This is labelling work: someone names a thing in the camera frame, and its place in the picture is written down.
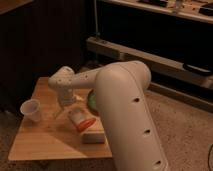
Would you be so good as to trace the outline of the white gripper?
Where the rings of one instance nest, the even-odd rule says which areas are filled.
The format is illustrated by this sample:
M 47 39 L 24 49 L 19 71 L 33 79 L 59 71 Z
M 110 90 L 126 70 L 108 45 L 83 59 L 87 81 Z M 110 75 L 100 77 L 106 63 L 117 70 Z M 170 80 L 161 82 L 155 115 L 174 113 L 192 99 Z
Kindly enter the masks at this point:
M 53 118 L 56 119 L 58 116 L 60 116 L 60 114 L 63 113 L 63 111 L 65 110 L 64 106 L 73 104 L 75 100 L 78 102 L 84 101 L 81 96 L 74 95 L 72 89 L 60 88 L 58 92 L 58 102 L 61 106 L 55 113 L 53 113 Z

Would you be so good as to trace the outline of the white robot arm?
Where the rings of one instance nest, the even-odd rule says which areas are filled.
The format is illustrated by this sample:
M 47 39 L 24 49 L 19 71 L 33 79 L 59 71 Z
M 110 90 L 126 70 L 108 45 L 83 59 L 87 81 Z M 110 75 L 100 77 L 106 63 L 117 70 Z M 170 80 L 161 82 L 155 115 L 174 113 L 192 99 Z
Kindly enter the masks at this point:
M 116 62 L 76 74 L 64 66 L 48 80 L 61 105 L 73 89 L 91 88 L 117 171 L 170 171 L 144 91 L 151 82 L 140 61 Z

